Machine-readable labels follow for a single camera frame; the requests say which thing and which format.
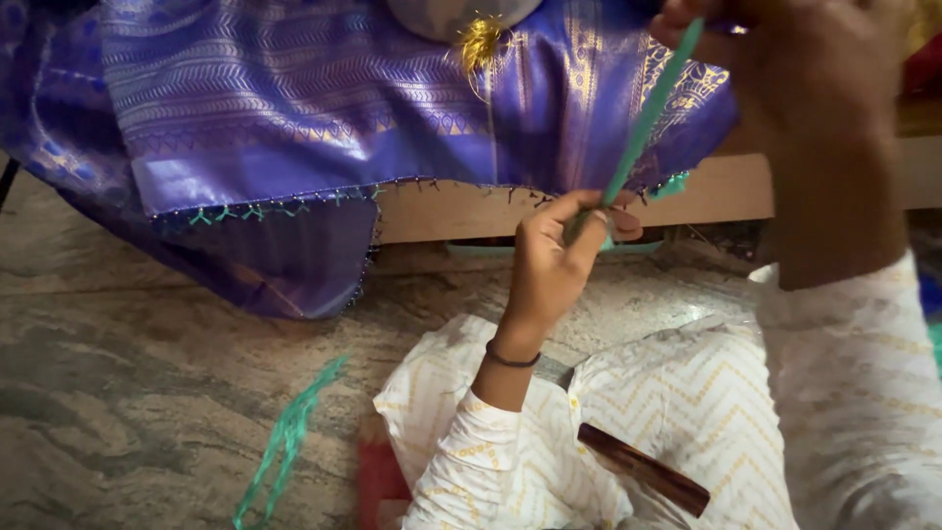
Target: black wrist band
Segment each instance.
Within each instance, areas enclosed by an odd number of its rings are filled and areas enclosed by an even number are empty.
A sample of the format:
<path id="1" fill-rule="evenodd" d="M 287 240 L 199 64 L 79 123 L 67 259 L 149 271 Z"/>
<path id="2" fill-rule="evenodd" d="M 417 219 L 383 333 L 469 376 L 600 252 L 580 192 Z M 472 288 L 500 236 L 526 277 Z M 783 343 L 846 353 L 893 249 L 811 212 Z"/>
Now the black wrist band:
<path id="1" fill-rule="evenodd" d="M 487 346 L 484 346 L 484 354 L 485 354 L 486 356 L 489 356 L 489 357 L 492 358 L 493 360 L 499 362 L 500 364 L 502 364 L 502 365 L 504 365 L 504 366 L 510 366 L 510 367 L 512 367 L 512 368 L 530 368 L 531 366 L 533 366 L 534 364 L 536 364 L 537 361 L 540 360 L 540 357 L 543 355 L 543 354 L 541 354 L 540 352 L 537 352 L 536 357 L 534 357 L 532 360 L 524 361 L 524 362 L 517 362 L 517 361 L 507 360 L 507 359 L 505 359 L 504 357 L 499 356 L 499 355 L 494 351 L 494 345 L 493 345 L 493 344 L 494 344 L 494 340 L 488 340 L 488 341 L 487 341 Z"/>

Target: white kurta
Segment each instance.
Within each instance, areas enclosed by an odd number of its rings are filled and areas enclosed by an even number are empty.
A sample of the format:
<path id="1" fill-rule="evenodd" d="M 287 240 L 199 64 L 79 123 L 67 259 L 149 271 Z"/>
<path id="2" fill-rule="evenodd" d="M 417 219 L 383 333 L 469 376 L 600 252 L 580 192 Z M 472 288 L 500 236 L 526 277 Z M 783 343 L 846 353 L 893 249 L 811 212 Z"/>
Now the white kurta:
<path id="1" fill-rule="evenodd" d="M 942 522 L 942 389 L 912 258 L 792 293 L 774 268 L 753 279 L 771 379 L 748 330 L 684 328 L 592 356 L 568 391 L 534 379 L 515 414 L 469 390 L 493 324 L 462 316 L 427 334 L 374 400 L 413 487 L 394 527 Z M 607 470 L 578 442 L 582 422 L 709 489 L 703 516 Z"/>

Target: marble floor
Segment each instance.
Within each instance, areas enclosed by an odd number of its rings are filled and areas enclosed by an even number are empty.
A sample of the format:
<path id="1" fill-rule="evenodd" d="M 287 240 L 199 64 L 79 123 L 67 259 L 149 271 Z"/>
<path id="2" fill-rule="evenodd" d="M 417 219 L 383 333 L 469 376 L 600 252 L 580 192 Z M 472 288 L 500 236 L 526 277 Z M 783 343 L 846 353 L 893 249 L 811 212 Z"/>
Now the marble floor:
<path id="1" fill-rule="evenodd" d="M 539 375 L 708 314 L 747 319 L 743 275 L 682 243 L 600 263 Z M 231 527 L 277 415 L 343 353 L 269 528 L 355 527 L 370 398 L 423 333 L 463 312 L 495 321 L 508 265 L 390 247 L 341 318 L 265 320 L 21 174 L 0 214 L 0 528 Z"/>

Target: purple saree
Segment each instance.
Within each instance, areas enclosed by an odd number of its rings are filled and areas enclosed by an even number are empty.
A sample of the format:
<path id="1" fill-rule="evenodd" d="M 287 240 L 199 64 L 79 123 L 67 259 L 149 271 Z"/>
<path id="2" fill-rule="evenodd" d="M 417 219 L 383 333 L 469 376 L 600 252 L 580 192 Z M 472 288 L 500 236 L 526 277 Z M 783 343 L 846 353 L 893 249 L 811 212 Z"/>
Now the purple saree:
<path id="1" fill-rule="evenodd" d="M 0 148 L 115 235 L 286 318 L 359 294 L 378 184 L 603 188 L 667 56 L 630 1 L 545 0 L 480 74 L 484 102 L 382 0 L 49 4 L 0 0 Z M 687 66 L 629 187 L 719 144 L 727 78 Z"/>

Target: wooden comb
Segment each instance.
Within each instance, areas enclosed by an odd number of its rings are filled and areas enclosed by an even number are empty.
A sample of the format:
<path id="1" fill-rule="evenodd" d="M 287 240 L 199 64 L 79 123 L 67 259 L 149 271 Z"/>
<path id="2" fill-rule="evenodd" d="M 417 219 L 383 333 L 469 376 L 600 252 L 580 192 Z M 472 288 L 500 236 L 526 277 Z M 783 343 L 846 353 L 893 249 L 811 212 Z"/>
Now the wooden comb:
<path id="1" fill-rule="evenodd" d="M 650 486 L 681 509 L 699 518 L 707 509 L 709 491 L 588 423 L 579 426 L 579 441 L 618 464 L 639 482 Z"/>

